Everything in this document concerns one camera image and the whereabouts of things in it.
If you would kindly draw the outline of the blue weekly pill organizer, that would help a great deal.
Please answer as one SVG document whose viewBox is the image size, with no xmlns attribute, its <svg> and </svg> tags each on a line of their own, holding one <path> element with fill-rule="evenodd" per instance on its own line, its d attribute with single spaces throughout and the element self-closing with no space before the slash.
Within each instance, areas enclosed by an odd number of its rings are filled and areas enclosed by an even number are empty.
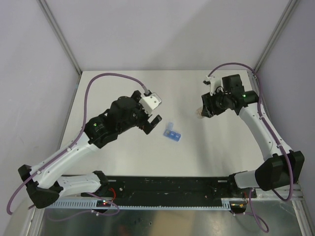
<svg viewBox="0 0 315 236">
<path fill-rule="evenodd" d="M 163 136 L 175 142 L 179 142 L 181 138 L 181 134 L 173 130 L 173 127 L 174 127 L 174 124 L 172 122 L 168 122 L 163 132 Z"/>
</svg>

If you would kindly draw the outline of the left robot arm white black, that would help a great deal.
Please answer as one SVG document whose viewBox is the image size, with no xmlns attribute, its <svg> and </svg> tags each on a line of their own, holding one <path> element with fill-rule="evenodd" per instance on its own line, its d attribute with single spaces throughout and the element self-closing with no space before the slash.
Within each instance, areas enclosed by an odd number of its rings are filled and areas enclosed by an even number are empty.
<svg viewBox="0 0 315 236">
<path fill-rule="evenodd" d="M 162 120 L 157 115 L 151 122 L 148 121 L 160 104 L 161 99 L 156 93 L 142 97 L 141 92 L 136 90 L 130 97 L 121 96 L 104 113 L 91 118 L 78 137 L 63 150 L 40 164 L 21 166 L 18 172 L 26 183 L 34 206 L 46 208 L 62 197 L 75 194 L 106 195 L 109 180 L 102 171 L 70 177 L 66 177 L 65 172 L 80 159 L 96 153 L 133 127 L 149 134 Z"/>
</svg>

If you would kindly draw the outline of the amber pill bottle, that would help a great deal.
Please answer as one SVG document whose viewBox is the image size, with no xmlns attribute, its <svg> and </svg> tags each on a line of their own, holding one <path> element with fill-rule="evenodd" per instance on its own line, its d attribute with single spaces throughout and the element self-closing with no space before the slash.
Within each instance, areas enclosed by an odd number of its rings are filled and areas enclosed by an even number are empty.
<svg viewBox="0 0 315 236">
<path fill-rule="evenodd" d="M 203 114 L 203 107 L 198 108 L 195 113 L 196 113 L 196 116 L 198 119 L 205 118 L 205 116 Z"/>
</svg>

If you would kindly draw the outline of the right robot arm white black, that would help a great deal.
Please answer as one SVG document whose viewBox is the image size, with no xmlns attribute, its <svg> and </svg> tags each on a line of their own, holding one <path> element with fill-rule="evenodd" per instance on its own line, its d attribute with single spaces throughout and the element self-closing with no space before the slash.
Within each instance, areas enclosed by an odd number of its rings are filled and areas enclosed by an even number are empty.
<svg viewBox="0 0 315 236">
<path fill-rule="evenodd" d="M 239 74 L 222 78 L 209 76 L 204 84 L 210 91 L 201 96 L 201 116 L 212 118 L 232 110 L 247 125 L 255 138 L 264 162 L 253 171 L 231 174 L 228 193 L 239 197 L 245 188 L 263 191 L 294 185 L 300 176 L 305 157 L 294 151 L 275 130 L 257 93 L 246 90 Z"/>
</svg>

